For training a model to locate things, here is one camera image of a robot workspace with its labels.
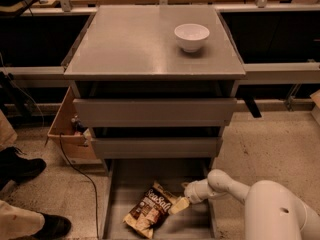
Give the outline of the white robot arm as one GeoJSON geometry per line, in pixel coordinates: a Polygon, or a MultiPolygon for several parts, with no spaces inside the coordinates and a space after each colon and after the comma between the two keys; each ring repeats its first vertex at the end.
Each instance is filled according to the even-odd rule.
{"type": "Polygon", "coordinates": [[[169,213],[225,194],[245,207],[245,240],[320,240],[320,216],[286,187],[270,180],[248,186],[219,169],[206,179],[185,183],[184,196],[169,213]]]}

